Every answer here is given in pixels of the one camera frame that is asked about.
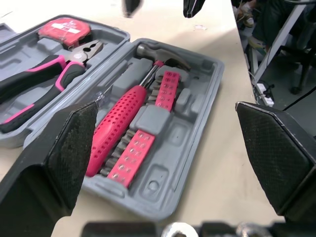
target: person's leg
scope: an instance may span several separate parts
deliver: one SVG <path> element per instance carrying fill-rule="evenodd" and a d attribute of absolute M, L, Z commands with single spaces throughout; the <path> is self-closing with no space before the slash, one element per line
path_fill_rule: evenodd
<path fill-rule="evenodd" d="M 252 47 L 271 46 L 293 7 L 292 4 L 287 4 L 284 0 L 268 0 L 253 30 L 253 37 L 249 38 L 249 44 Z"/>

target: claw hammer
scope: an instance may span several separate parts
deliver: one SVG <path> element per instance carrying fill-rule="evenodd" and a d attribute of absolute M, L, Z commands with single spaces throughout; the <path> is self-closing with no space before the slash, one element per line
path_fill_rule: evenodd
<path fill-rule="evenodd" d="M 179 67 L 185 69 L 186 71 L 189 71 L 191 69 L 190 65 L 180 56 L 165 49 L 152 49 L 149 48 L 149 46 L 147 46 L 146 44 L 141 43 L 137 47 L 136 54 L 140 57 L 150 58 L 154 61 L 154 66 L 140 83 L 140 85 L 145 88 L 147 88 L 148 85 L 153 82 L 153 79 L 155 78 L 155 73 L 158 71 L 158 69 L 165 65 L 168 61 L 172 60 Z"/>

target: tape measure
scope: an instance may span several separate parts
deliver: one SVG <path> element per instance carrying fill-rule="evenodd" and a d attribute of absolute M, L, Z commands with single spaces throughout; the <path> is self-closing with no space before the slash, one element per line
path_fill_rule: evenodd
<path fill-rule="evenodd" d="M 39 38 L 47 37 L 61 42 L 67 49 L 78 47 L 80 40 L 91 32 L 90 26 L 68 17 L 58 18 L 45 24 L 39 31 Z"/>

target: pink and black grip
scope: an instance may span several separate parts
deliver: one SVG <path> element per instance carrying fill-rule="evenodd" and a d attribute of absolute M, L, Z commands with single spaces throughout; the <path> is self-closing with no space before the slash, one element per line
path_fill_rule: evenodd
<path fill-rule="evenodd" d="M 57 95 L 59 95 L 73 81 L 74 78 L 82 75 L 84 72 L 85 69 L 83 64 L 70 62 L 62 71 L 60 76 L 56 78 L 55 85 L 43 97 L 0 124 L 0 131 L 2 133 L 8 133 L 18 129 L 45 105 L 52 101 Z"/>
<path fill-rule="evenodd" d="M 145 97 L 146 89 L 139 85 L 134 86 L 116 102 L 97 126 L 86 176 L 92 177 L 100 170 L 105 158 L 143 105 Z"/>
<path fill-rule="evenodd" d="M 50 55 L 35 67 L 0 81 L 0 104 L 32 86 L 52 79 L 66 67 L 62 55 Z"/>

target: beige tabletop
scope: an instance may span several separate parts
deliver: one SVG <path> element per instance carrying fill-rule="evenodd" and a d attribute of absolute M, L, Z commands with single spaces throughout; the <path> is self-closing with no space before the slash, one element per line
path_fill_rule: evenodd
<path fill-rule="evenodd" d="M 185 191 L 167 221 L 269 224 L 283 220 L 270 206 L 251 168 L 234 110 L 236 101 L 254 99 L 230 0 L 207 0 L 192 19 L 182 15 L 183 0 L 145 0 L 132 19 L 123 18 L 120 0 L 90 0 L 84 4 L 75 0 L 5 2 L 0 14 L 9 14 L 0 21 L 16 32 L 55 15 L 72 14 L 128 31 L 131 41 L 151 38 L 223 61 L 223 79 Z M 0 178 L 20 152 L 0 149 Z M 86 222 L 107 220 L 141 218 L 81 191 L 72 216 L 59 220 L 52 236 L 78 237 Z"/>

